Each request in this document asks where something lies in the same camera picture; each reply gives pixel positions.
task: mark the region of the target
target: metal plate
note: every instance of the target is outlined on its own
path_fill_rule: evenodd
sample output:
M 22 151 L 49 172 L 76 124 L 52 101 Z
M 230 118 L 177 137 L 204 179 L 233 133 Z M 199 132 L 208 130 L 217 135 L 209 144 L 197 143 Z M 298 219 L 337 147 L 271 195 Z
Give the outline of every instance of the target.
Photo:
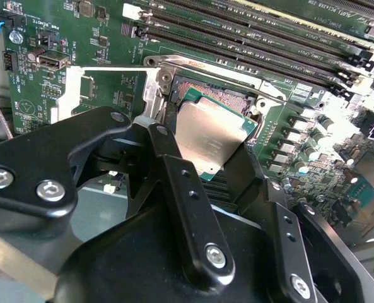
M 185 102 L 177 117 L 175 139 L 181 155 L 194 163 L 201 178 L 210 181 L 247 138 L 245 119 L 202 97 Z

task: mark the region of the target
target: black connector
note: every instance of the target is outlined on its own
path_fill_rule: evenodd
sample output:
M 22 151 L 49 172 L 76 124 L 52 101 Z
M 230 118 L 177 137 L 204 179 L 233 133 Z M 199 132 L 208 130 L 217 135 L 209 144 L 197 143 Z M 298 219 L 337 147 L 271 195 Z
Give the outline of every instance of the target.
M 5 71 L 18 71 L 18 54 L 13 50 L 3 52 L 3 64 Z
M 10 13 L 9 11 L 0 11 L 0 22 L 2 21 L 6 28 L 23 27 L 26 24 L 24 16 Z

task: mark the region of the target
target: chip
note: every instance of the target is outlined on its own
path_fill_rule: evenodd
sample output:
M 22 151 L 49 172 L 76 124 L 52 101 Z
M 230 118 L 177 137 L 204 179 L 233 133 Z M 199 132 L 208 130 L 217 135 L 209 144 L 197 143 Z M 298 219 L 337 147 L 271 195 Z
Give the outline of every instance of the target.
M 102 6 L 97 6 L 96 18 L 100 21 L 105 21 L 105 19 L 107 18 L 107 10 Z
M 98 44 L 100 44 L 100 46 L 104 46 L 104 47 L 108 46 L 108 38 L 104 37 L 104 36 L 99 36 Z
M 88 1 L 82 1 L 79 3 L 79 13 L 85 17 L 93 16 L 93 5 Z

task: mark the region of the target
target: blue wire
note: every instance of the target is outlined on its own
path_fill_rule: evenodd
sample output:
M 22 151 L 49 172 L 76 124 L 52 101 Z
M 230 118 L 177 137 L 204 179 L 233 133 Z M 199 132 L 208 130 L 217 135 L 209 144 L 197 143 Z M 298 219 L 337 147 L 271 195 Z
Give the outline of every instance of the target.
M 2 26 L 4 25 L 4 21 L 0 22 L 0 31 L 2 30 Z

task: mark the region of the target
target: screw hole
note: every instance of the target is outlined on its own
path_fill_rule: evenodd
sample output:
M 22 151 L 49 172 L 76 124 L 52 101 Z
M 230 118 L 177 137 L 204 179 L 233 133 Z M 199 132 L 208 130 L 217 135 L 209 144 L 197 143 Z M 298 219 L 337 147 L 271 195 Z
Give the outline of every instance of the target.
M 191 174 L 189 173 L 189 171 L 188 171 L 188 170 L 185 170 L 185 169 L 181 170 L 181 174 L 182 174 L 184 177 L 186 177 L 186 178 L 189 178 L 189 177 L 191 176 Z
M 283 218 L 284 218 L 284 220 L 287 221 L 289 224 L 292 224 L 292 223 L 293 223 L 292 220 L 290 220 L 289 217 L 284 216 Z
M 198 195 L 195 191 L 190 191 L 190 192 L 189 192 L 189 196 L 190 196 L 192 199 L 195 199 L 195 200 L 198 200 L 198 199 L 199 199 L 199 195 Z
M 168 135 L 167 129 L 166 129 L 164 126 L 159 125 L 159 126 L 157 127 L 157 130 L 158 130 L 159 133 L 161 133 L 161 134 Z
M 292 242 L 296 242 L 296 238 L 290 233 L 290 232 L 288 232 L 287 234 L 286 234 L 286 236 L 289 238 L 289 240 L 290 241 L 292 241 Z
M 148 66 L 154 66 L 155 65 L 155 60 L 153 60 L 153 59 L 149 59 L 148 60 Z

